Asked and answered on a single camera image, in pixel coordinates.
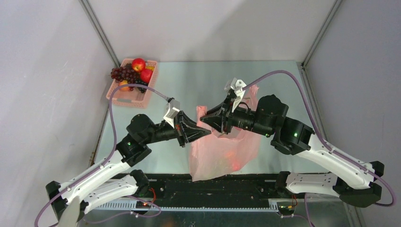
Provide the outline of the pink printed plastic bag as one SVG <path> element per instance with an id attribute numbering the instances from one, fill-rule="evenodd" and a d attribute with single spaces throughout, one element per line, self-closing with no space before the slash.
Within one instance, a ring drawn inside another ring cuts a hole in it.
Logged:
<path id="1" fill-rule="evenodd" d="M 262 136 L 233 127 L 222 134 L 200 121 L 206 106 L 197 106 L 197 126 L 211 130 L 211 134 L 191 143 L 189 171 L 192 181 L 204 181 L 241 170 L 258 156 Z"/>

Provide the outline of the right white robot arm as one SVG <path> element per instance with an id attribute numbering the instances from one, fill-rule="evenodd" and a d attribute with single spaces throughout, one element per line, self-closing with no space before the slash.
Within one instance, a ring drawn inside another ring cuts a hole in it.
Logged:
<path id="1" fill-rule="evenodd" d="M 251 110 L 234 107 L 234 96 L 228 94 L 200 120 L 221 133 L 228 134 L 236 127 L 271 138 L 270 144 L 280 153 L 310 160 L 326 169 L 326 173 L 317 174 L 280 172 L 275 183 L 279 197 L 326 194 L 359 208 L 381 199 L 382 187 L 375 181 L 384 173 L 383 163 L 365 163 L 329 147 L 313 128 L 287 117 L 287 112 L 288 106 L 275 95 L 261 97 L 256 109 Z"/>

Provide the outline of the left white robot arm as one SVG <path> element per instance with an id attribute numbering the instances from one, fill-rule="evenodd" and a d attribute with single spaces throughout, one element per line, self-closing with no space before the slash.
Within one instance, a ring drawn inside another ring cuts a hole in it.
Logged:
<path id="1" fill-rule="evenodd" d="M 57 219 L 61 219 L 73 200 L 78 201 L 78 219 L 82 219 L 92 209 L 119 197 L 146 196 L 150 190 L 149 180 L 141 170 L 133 170 L 113 183 L 107 181 L 148 156 L 151 153 L 149 144 L 177 140 L 184 147 L 211 134 L 211 130 L 197 126 L 183 111 L 174 117 L 173 124 L 165 120 L 155 124 L 147 115 L 138 114 L 127 126 L 127 132 L 116 144 L 111 157 L 104 158 L 70 181 L 47 184 L 46 191 Z"/>

